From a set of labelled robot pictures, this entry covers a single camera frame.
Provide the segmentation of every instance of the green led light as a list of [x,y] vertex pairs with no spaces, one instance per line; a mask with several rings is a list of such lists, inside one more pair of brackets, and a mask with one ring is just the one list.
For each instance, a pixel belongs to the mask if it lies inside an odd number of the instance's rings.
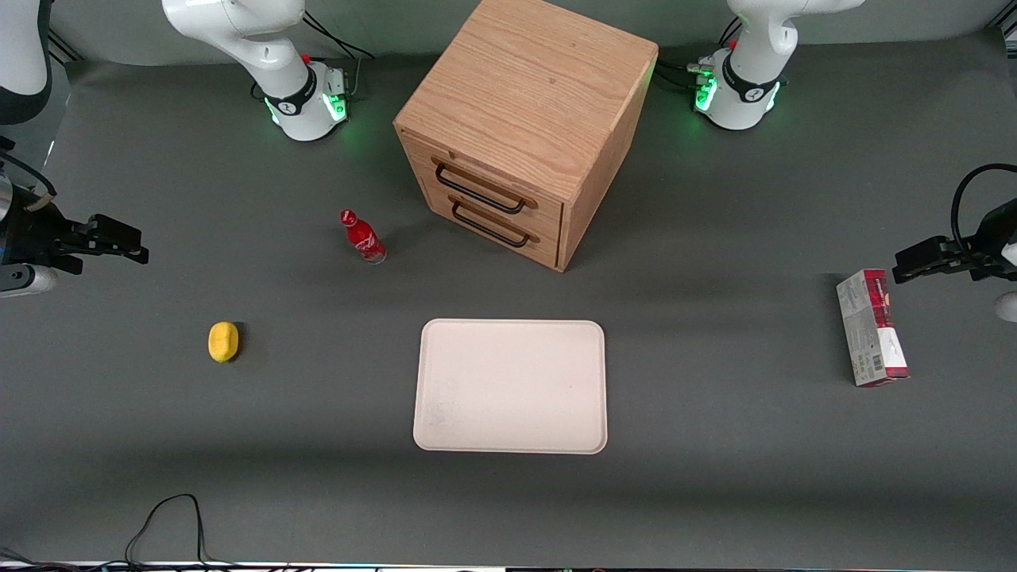
[[272,104],[268,103],[268,98],[264,99],[264,106],[268,108],[268,113],[272,114],[272,122],[279,125],[279,117],[276,117],[276,110],[272,108]]
[[773,109],[773,104],[774,102],[777,101],[777,92],[779,91],[780,91],[780,81],[777,81],[777,84],[773,87],[773,95],[770,96],[770,103],[766,104],[767,111]]
[[696,95],[696,107],[700,111],[707,111],[710,109],[710,104],[713,103],[713,96],[717,93],[717,79],[711,77],[710,80],[700,88],[699,94]]
[[337,123],[346,119],[346,100],[342,96],[321,94],[321,101],[324,102],[325,108],[328,109],[328,113],[332,114],[332,118]]

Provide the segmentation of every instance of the wooden cabinet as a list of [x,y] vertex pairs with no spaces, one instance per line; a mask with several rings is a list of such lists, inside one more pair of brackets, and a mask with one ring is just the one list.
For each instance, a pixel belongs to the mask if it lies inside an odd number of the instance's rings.
[[396,117],[428,207],[564,271],[656,58],[652,42],[540,0],[483,0]]

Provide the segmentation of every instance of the white tray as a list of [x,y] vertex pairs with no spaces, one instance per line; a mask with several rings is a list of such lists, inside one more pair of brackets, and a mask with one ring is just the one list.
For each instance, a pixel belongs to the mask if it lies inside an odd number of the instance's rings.
[[432,320],[413,439],[429,451],[599,453],[604,331],[586,321]]

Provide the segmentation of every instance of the yellow sponge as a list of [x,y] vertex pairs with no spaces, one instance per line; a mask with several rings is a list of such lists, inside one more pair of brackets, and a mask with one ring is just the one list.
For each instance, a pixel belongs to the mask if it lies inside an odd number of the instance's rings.
[[208,355],[216,361],[226,363],[239,347],[240,332],[232,322],[220,322],[208,331]]

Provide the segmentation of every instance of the coca-cola bottle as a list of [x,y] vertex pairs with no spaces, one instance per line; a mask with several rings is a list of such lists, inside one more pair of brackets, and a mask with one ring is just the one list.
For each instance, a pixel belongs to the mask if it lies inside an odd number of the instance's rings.
[[378,235],[374,234],[371,225],[357,218],[353,211],[347,209],[339,215],[339,219],[346,226],[346,237],[350,239],[353,247],[360,252],[367,264],[378,265],[384,262],[386,254],[384,246],[378,240]]

